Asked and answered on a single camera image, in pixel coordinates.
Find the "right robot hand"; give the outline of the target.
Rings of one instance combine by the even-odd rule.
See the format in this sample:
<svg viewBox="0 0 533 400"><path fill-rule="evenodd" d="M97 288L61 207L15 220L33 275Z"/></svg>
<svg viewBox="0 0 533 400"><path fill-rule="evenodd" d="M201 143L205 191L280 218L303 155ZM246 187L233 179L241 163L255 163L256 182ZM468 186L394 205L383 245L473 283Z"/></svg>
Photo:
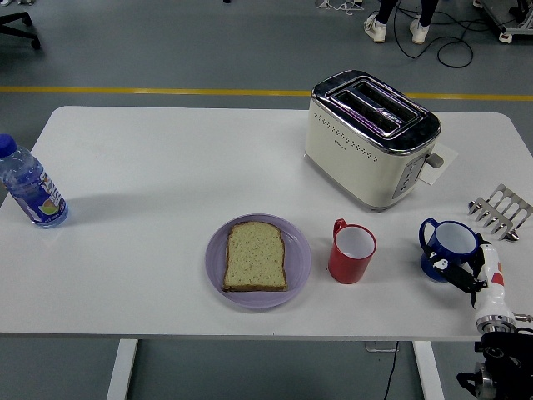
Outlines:
<svg viewBox="0 0 533 400"><path fill-rule="evenodd" d="M516 328L516 320L506 305L499 255L492 243L479 233L476 239L478 247L467 260L468 270L442 257L422 239L422 269L431 277L441 278L471 296L471 305L476 310L475 324L480 333L510 333Z"/></svg>

